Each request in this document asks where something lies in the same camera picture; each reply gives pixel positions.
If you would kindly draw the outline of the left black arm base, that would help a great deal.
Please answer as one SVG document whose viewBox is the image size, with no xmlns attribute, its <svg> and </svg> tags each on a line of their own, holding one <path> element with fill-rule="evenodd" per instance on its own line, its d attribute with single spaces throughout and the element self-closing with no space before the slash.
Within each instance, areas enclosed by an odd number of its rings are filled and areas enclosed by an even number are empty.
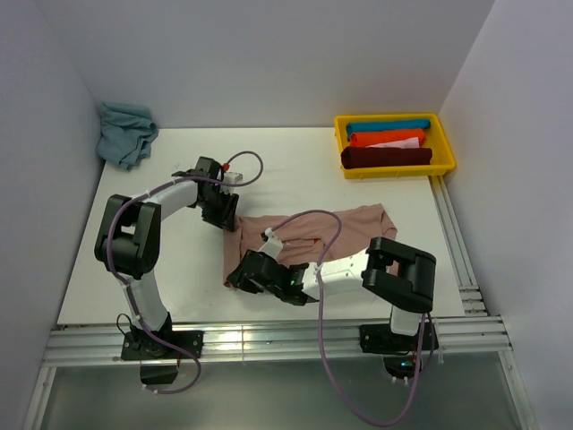
<svg viewBox="0 0 573 430">
<path fill-rule="evenodd" d="M 179 348 L 201 356 L 203 331 L 172 331 L 167 340 Z M 178 376 L 178 362 L 183 354 L 150 338 L 144 331 L 134 328 L 124 336 L 120 356 L 125 362 L 140 364 L 140 379 L 147 385 L 169 385 Z"/>
</svg>

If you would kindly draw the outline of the pink printed t-shirt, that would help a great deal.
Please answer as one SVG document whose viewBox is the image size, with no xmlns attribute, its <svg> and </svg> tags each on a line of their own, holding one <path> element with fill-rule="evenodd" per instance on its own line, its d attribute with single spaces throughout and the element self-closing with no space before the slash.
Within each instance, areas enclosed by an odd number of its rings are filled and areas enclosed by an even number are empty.
<svg viewBox="0 0 573 430">
<path fill-rule="evenodd" d="M 395 239 L 398 229 L 381 204 L 360 206 L 338 211 L 342 230 L 334 245 L 327 251 L 326 262 L 346 258 L 368 247 L 374 237 Z M 243 259 L 247 251 L 257 251 L 263 245 L 262 234 L 285 221 L 287 217 L 237 217 L 235 231 L 223 233 L 223 285 L 230 285 L 227 277 Z M 330 216 L 312 213 L 288 222 L 278 229 L 283 243 L 278 262 L 286 266 L 317 262 L 319 256 L 337 232 L 338 224 Z"/>
</svg>

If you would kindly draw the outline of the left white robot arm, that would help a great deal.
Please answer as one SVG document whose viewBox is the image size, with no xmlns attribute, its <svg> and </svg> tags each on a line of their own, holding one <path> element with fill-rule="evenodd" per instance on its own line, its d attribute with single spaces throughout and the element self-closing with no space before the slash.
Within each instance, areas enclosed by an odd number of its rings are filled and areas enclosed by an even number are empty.
<svg viewBox="0 0 573 430">
<path fill-rule="evenodd" d="M 158 291 L 154 268 L 160 253 L 162 222 L 183 208 L 199 208 L 201 219 L 225 231 L 234 229 L 243 175 L 200 157 L 194 168 L 139 196 L 108 198 L 94 254 L 120 283 L 131 311 L 128 348 L 144 357 L 165 357 L 175 345 L 171 315 Z"/>
</svg>

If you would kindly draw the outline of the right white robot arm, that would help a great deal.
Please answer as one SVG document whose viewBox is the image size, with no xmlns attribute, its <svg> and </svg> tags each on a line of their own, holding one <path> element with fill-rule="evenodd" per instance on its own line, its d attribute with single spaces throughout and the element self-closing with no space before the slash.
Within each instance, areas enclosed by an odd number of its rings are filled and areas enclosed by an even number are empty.
<svg viewBox="0 0 573 430">
<path fill-rule="evenodd" d="M 246 252 L 227 283 L 299 306 L 316 303 L 320 296 L 363 288 L 391 304 L 387 332 L 392 346 L 405 349 L 417 340 L 422 316 L 433 308 L 436 259 L 432 254 L 379 236 L 348 257 L 286 266 L 278 262 L 282 248 L 277 237 L 265 238 L 258 250 Z"/>
</svg>

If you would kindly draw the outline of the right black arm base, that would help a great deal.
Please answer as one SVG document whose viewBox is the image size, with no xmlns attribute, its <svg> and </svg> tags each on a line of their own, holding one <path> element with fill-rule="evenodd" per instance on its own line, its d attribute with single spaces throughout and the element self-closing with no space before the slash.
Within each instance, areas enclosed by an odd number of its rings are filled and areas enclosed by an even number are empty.
<svg viewBox="0 0 573 430">
<path fill-rule="evenodd" d="M 359 326 L 359 345 L 364 354 L 381 355 L 386 372 L 395 379 L 410 380 L 415 375 L 419 335 L 395 334 L 388 323 Z"/>
</svg>

